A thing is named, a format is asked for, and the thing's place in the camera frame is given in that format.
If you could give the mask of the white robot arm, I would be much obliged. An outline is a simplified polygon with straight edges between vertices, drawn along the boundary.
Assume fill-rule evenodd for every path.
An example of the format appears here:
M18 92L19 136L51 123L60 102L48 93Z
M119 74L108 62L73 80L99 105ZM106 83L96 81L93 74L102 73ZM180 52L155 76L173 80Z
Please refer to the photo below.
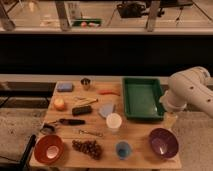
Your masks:
M160 97L166 116L164 127L170 129L176 122L178 112L192 104L213 118L213 90L207 87L211 76L204 67L192 67L176 72L168 78L168 89Z

